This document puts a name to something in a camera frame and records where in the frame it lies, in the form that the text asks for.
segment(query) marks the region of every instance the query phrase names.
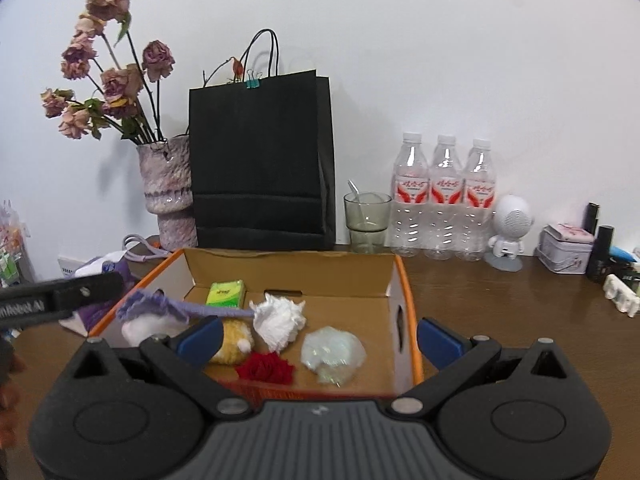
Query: black paper bag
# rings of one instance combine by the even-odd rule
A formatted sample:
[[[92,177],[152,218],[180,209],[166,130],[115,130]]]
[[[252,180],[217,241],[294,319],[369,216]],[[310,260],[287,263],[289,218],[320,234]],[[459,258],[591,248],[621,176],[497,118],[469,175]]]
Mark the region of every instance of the black paper bag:
[[[200,247],[333,247],[328,78],[311,71],[192,89],[189,123]]]

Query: binder clip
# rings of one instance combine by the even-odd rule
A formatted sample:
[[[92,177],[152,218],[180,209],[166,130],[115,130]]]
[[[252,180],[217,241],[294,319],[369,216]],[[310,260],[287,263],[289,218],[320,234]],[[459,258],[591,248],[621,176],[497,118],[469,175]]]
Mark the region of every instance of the binder clip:
[[[253,70],[247,70],[246,71],[246,75],[249,78],[246,81],[246,87],[247,88],[260,88],[260,80],[256,79],[254,77],[254,71]]]

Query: white robot figurine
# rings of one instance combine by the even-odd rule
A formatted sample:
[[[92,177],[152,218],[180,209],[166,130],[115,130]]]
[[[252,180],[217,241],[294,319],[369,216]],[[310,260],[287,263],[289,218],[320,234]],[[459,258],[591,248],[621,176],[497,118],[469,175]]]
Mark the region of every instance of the white robot figurine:
[[[498,234],[489,239],[488,245],[492,252],[485,254],[485,261],[496,269],[511,272],[520,270],[522,263],[516,259],[524,252],[520,239],[529,232],[532,225],[533,216],[529,204],[519,196],[503,196],[498,200],[494,215],[494,228]]]

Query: leaf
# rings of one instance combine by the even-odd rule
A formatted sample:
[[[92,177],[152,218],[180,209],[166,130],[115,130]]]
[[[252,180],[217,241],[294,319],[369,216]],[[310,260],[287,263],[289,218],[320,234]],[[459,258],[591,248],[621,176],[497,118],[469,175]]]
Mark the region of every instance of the leaf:
[[[102,138],[102,134],[100,133],[100,130],[98,129],[98,126],[95,125],[95,123],[91,127],[91,134],[92,136],[94,136],[94,139],[100,140]]]
[[[120,22],[120,32],[118,33],[118,39],[113,44],[113,46],[116,46],[118,43],[120,43],[120,40],[125,37],[127,31],[129,30],[130,25],[131,25],[131,13],[127,12],[124,15],[122,21]]]
[[[54,92],[54,94],[59,96],[59,97],[65,98],[67,101],[69,99],[73,99],[74,98],[74,91],[73,90],[61,90],[60,88],[56,88],[56,91]]]
[[[107,121],[107,119],[105,119],[104,117],[100,117],[100,116],[92,116],[92,122],[94,124],[94,126],[96,128],[110,128],[111,125],[109,124],[109,121]]]
[[[102,107],[102,101],[100,101],[100,99],[87,99],[84,102],[84,107],[93,110],[100,110]]]
[[[120,99],[116,99],[110,103],[111,108],[118,108],[120,106],[124,106],[129,103],[129,100],[126,97],[121,97]]]
[[[132,117],[125,117],[122,120],[122,137],[121,139],[132,139],[138,136],[138,123]]]

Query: pink textured vase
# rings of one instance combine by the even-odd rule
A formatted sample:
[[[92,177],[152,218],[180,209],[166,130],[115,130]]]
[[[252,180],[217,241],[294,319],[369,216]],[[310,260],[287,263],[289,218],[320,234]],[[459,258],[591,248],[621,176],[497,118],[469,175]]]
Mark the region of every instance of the pink textured vase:
[[[158,215],[160,244],[175,251],[195,247],[189,137],[178,136],[137,146],[146,210]]]

